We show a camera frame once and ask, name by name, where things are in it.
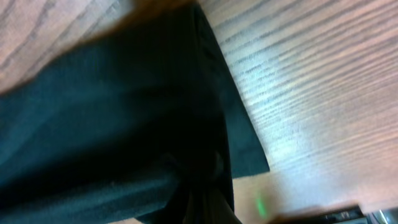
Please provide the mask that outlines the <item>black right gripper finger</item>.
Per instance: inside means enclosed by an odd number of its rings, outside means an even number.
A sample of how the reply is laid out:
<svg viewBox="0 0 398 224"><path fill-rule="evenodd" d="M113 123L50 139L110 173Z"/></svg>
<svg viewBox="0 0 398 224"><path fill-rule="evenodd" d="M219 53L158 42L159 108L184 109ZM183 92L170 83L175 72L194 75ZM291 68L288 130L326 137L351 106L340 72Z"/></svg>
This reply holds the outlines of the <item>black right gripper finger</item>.
<svg viewBox="0 0 398 224"><path fill-rule="evenodd" d="M206 191L200 198L198 222L202 224L241 224L218 189Z"/></svg>

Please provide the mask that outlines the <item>black t-shirt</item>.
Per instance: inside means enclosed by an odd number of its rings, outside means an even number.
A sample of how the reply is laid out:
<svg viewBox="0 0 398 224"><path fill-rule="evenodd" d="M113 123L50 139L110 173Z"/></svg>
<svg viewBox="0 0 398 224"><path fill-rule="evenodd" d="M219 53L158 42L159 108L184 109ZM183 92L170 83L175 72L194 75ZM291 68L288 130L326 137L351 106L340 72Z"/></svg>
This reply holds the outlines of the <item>black t-shirt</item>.
<svg viewBox="0 0 398 224"><path fill-rule="evenodd" d="M1 96L1 222L181 223L269 171L201 6L75 47Z"/></svg>

